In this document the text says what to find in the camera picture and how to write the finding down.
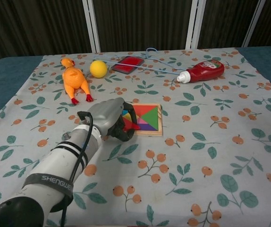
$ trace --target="table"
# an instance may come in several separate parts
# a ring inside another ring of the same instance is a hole
[[[88,74],[94,56],[68,55],[88,76],[94,103],[119,96],[160,103],[164,133],[125,143],[106,140],[75,183],[68,225],[271,226],[271,84],[238,50],[152,53],[180,68],[212,58],[225,64],[222,77],[194,84],[144,69],[95,79]],[[61,57],[44,56],[0,110],[0,202],[77,126],[77,111],[92,105],[80,91],[80,104],[69,105]],[[50,214],[47,224],[59,218]]]

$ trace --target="blue wire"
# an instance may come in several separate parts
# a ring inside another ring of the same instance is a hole
[[[169,64],[167,64],[167,63],[165,63],[165,62],[163,62],[163,61],[160,61],[160,60],[158,60],[158,59],[152,58],[151,56],[148,55],[149,50],[153,50],[153,51],[158,52],[157,49],[150,47],[150,48],[147,48],[147,49],[146,49],[146,54],[145,54],[144,56],[140,56],[140,55],[115,55],[115,56],[116,56],[116,57],[130,57],[130,56],[134,56],[134,57],[140,57],[140,58],[143,58],[143,59],[157,60],[157,61],[159,61],[160,63],[165,64],[165,65],[168,65],[168,66],[170,66],[170,67],[173,68],[173,69],[186,71],[186,69],[183,69],[183,68],[177,69],[177,68],[174,68],[174,67],[172,67],[171,65],[169,65]],[[93,59],[94,59],[94,60],[101,60],[101,61],[104,61],[104,62],[107,62],[107,63],[113,63],[113,64],[117,64],[117,65],[132,66],[132,67],[137,67],[137,68],[143,68],[143,69],[149,69],[149,70],[161,71],[161,72],[166,72],[166,73],[169,73],[169,74],[179,75],[179,73],[176,73],[176,72],[168,72],[168,71],[165,71],[165,70],[159,70],[159,69],[154,69],[154,68],[148,68],[148,67],[144,67],[144,66],[140,66],[140,65],[137,66],[137,65],[129,65],[129,64],[117,63],[117,62],[113,62],[113,61],[106,61],[106,60],[97,58],[97,56],[94,56]]]

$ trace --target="white bottle cap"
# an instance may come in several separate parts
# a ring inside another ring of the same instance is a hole
[[[183,84],[188,83],[190,81],[190,73],[188,71],[183,71],[177,77],[178,82],[182,82]]]

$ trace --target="green triangle piece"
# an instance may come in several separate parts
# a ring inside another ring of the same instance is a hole
[[[159,130],[158,107],[155,107],[148,113],[142,115],[141,118],[156,130]]]

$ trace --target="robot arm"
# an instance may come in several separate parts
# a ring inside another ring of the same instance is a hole
[[[101,136],[111,135],[122,141],[132,138],[134,129],[124,131],[123,109],[131,113],[136,125],[132,105],[122,98],[93,105],[88,111],[94,116],[92,128],[84,118],[86,112],[78,112],[82,124],[65,135],[65,140],[30,172],[20,192],[0,204],[0,227],[43,227],[50,212],[66,209],[64,198],[69,198],[69,203],[73,200],[73,183],[99,149]],[[85,153],[80,156],[86,139]]]

